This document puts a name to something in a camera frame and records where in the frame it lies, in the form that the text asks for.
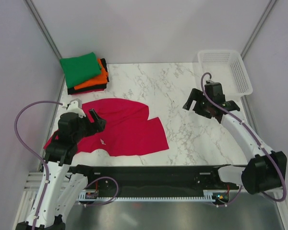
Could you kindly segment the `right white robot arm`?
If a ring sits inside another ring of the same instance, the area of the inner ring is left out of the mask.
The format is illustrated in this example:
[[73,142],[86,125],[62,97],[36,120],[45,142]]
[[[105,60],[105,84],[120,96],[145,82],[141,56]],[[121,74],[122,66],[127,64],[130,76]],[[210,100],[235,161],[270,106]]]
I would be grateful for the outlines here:
[[210,176],[214,188],[222,188],[227,183],[242,185],[249,194],[265,193],[281,187],[287,194],[285,184],[287,158],[281,151],[276,152],[265,144],[252,128],[244,122],[243,114],[234,101],[226,101],[225,96],[215,105],[204,92],[192,89],[185,110],[192,109],[196,114],[208,119],[215,118],[235,139],[247,160],[246,166],[220,166]]

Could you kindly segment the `red t-shirt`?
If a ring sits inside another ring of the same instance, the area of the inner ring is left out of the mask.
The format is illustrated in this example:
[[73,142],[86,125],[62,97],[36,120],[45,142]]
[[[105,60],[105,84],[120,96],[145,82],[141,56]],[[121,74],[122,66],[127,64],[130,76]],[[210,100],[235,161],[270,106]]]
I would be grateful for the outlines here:
[[78,152],[92,153],[101,149],[111,157],[118,157],[142,156],[169,149],[160,119],[148,118],[148,105],[121,98],[106,98],[82,105],[86,115],[91,109],[106,120],[105,130],[83,138],[78,144]]

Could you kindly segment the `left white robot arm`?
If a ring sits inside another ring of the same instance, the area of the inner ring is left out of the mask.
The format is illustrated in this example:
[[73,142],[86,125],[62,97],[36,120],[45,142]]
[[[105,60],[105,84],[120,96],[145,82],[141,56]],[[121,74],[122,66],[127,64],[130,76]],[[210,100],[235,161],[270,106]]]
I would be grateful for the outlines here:
[[44,166],[41,184],[33,207],[18,230],[63,230],[66,218],[84,188],[92,188],[96,177],[89,172],[74,172],[62,190],[78,145],[83,138],[104,131],[106,121],[95,110],[86,115],[81,108],[68,109],[60,116],[58,129],[52,135],[41,159]]

